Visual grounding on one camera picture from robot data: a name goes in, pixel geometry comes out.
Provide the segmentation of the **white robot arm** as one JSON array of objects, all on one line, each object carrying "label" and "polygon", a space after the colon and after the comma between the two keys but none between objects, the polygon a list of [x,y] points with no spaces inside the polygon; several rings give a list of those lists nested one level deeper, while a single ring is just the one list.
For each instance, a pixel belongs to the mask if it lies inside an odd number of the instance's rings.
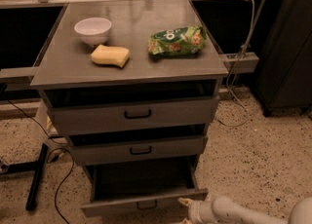
[{"label": "white robot arm", "polygon": [[228,197],[212,201],[179,198],[178,202],[188,208],[183,224],[312,224],[311,198],[299,201],[287,220],[245,208]]}]

